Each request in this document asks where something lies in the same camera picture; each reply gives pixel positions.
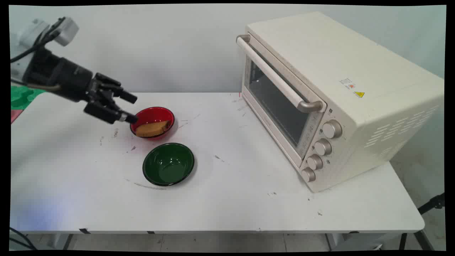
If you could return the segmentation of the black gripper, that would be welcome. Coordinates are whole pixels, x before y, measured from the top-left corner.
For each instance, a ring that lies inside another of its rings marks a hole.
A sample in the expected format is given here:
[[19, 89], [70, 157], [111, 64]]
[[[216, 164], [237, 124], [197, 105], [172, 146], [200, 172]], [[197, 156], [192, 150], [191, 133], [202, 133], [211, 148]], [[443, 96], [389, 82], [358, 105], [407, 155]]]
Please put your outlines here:
[[135, 124], [139, 120], [136, 115], [122, 110], [114, 100], [120, 97], [133, 104], [137, 96], [127, 92], [119, 81], [101, 73], [94, 76], [96, 92], [86, 92], [92, 78], [92, 71], [40, 48], [34, 53], [23, 81], [73, 102], [87, 101], [84, 112], [106, 123]]

